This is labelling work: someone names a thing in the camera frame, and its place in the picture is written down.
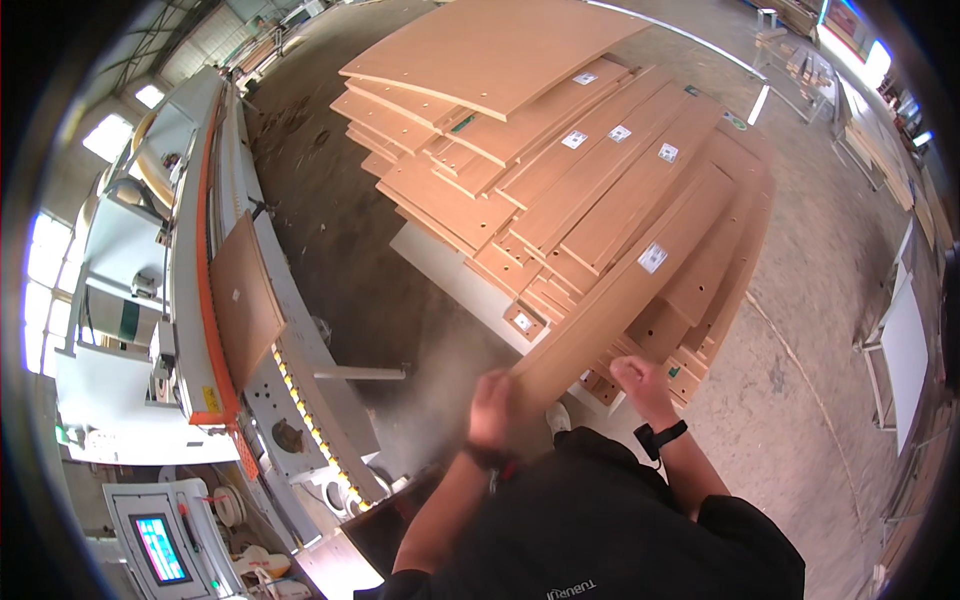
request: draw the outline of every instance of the yellow led light strip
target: yellow led light strip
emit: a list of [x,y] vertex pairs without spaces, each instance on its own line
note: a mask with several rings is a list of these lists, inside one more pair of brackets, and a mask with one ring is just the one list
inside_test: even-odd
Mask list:
[[[313,438],[313,441],[317,444],[324,458],[326,458],[327,464],[331,467],[338,467],[340,462],[337,460],[337,457],[333,455],[333,452],[330,451],[330,444],[324,441],[320,429],[314,426],[313,416],[306,412],[306,404],[300,399],[300,391],[294,385],[293,375],[288,372],[287,364],[283,362],[283,354],[276,348],[276,344],[271,346],[271,350],[274,351],[274,360],[276,361],[276,367],[280,370],[280,375],[283,377],[283,383],[286,384],[287,390],[290,391],[290,398],[292,398],[297,405],[297,410],[300,412],[300,416],[303,417],[303,424],[310,430],[310,437]],[[337,479],[348,487],[347,496],[357,503],[361,511],[366,512],[370,509],[370,503],[364,500],[360,495],[360,491],[357,490],[357,487],[350,483],[349,475],[342,468],[340,472],[337,473]]]

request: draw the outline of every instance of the white label sticker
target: white label sticker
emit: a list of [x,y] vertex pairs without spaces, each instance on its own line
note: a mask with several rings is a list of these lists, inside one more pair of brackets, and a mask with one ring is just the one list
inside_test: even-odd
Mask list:
[[516,326],[524,331],[529,331],[530,327],[534,326],[533,322],[527,319],[527,316],[523,313],[520,313],[514,317],[514,323],[516,323]]
[[666,250],[661,248],[657,242],[654,242],[643,251],[643,254],[636,260],[636,263],[652,275],[653,272],[663,264],[664,260],[666,260]]
[[597,78],[596,75],[590,73],[589,71],[584,71],[580,75],[573,78],[573,81],[577,82],[580,85],[586,85],[592,82]]
[[610,133],[607,133],[607,137],[619,144],[623,140],[627,139],[627,136],[630,135],[630,130],[623,127],[622,125],[617,125],[613,128]]
[[567,148],[577,149],[577,146],[584,143],[584,140],[587,139],[586,133],[580,133],[577,131],[572,132],[570,135],[564,138],[564,141],[561,142]]
[[679,150],[670,144],[663,144],[663,147],[660,148],[660,152],[657,154],[657,156],[663,160],[666,160],[667,162],[673,162],[677,159],[677,152],[679,152]]

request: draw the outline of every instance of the black wrist strap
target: black wrist strap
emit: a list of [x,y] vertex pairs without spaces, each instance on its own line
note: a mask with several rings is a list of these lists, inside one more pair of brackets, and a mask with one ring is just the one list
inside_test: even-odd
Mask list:
[[664,429],[659,433],[654,433],[654,428],[650,423],[643,423],[634,430],[634,437],[640,445],[643,446],[650,460],[656,461],[660,458],[660,448],[668,442],[676,440],[686,431],[686,421],[680,419],[674,426]]
[[464,452],[483,470],[502,470],[510,462],[510,457],[500,450],[474,444],[470,440],[464,442]]

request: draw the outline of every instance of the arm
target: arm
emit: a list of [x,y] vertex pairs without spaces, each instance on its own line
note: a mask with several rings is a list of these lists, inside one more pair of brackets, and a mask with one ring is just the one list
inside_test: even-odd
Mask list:
[[[485,448],[503,448],[509,394],[507,372],[480,377],[470,405],[468,440]],[[489,489],[490,473],[463,452],[458,454],[440,486],[410,523],[396,552],[394,573],[406,569],[433,573],[450,556],[454,541]]]
[[[680,417],[673,408],[666,377],[655,366],[636,356],[611,363],[611,373],[623,387],[641,417],[654,433],[675,425]],[[677,502],[691,520],[697,520],[700,505],[709,495],[730,495],[707,456],[686,431],[660,449],[667,480]]]

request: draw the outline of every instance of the hand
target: hand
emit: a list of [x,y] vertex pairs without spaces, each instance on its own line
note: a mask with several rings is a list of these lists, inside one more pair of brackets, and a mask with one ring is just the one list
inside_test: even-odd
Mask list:
[[480,376],[470,404],[467,439],[485,448],[499,450],[507,442],[507,398],[510,372],[491,371]]
[[621,356],[610,363],[610,372],[655,433],[680,420],[670,401],[666,376],[656,365],[638,356]]

